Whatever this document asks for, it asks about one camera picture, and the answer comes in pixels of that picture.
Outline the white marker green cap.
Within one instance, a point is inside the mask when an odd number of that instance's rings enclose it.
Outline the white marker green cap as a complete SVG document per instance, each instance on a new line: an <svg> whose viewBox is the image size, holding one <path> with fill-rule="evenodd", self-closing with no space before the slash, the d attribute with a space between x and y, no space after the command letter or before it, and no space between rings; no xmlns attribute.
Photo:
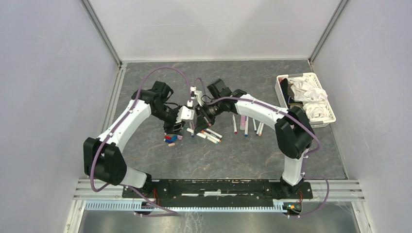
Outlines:
<svg viewBox="0 0 412 233"><path fill-rule="evenodd" d="M191 129L190 129L190 128L186 128L186 131L188 131L188 132L190 133ZM194 132L194 135L199 136L199 137L201 137L201 138L203 138L203 139L206 139L206 135L203 134L203 133L196 133L196 132Z"/></svg>

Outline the white marker dark green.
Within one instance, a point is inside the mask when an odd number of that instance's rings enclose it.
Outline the white marker dark green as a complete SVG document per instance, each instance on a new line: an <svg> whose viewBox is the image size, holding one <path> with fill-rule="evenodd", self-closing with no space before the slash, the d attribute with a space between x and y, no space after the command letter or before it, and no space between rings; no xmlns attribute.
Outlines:
<svg viewBox="0 0 412 233"><path fill-rule="evenodd" d="M256 124L256 120L252 119L252 123L253 123L253 127L254 127L254 132L257 133L257 124Z"/></svg>

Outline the white acrylic marker peach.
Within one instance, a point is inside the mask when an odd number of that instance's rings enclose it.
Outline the white acrylic marker peach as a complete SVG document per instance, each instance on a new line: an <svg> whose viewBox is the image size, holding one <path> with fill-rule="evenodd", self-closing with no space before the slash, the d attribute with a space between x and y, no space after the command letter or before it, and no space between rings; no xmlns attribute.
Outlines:
<svg viewBox="0 0 412 233"><path fill-rule="evenodd" d="M261 136L261 134L262 134L262 129L263 129L263 127L264 127L264 124L262 123L261 129L260 129L260 135L259 135L259 136Z"/></svg>

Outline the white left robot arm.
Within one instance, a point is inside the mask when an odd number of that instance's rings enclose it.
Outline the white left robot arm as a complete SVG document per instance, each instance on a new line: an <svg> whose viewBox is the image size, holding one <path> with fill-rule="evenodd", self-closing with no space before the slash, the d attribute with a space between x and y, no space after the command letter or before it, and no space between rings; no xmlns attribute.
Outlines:
<svg viewBox="0 0 412 233"><path fill-rule="evenodd" d="M166 134L181 134L184 122L176 123L180 106L167 105L173 90L156 81L152 88L135 92L118 119L97 138L89 137L83 144L84 171L92 179L111 185L128 185L141 198L151 195L151 175L127 166L122 151L130 137L149 116L164 122Z"/></svg>

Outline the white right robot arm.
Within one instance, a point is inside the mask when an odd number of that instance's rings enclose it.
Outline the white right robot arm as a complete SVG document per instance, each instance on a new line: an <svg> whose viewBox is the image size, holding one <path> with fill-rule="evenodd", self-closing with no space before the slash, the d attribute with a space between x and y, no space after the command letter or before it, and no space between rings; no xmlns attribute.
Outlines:
<svg viewBox="0 0 412 233"><path fill-rule="evenodd" d="M195 107L195 131L210 128L216 117L223 112L250 117L272 128L278 148L285 156L280 190L287 198L295 197L300 192L300 183L303 180L303 157L316 139L303 110L298 107L288 109L274 106L240 89L232 91L222 79L217 79L207 88L213 98L210 102L202 101Z"/></svg>

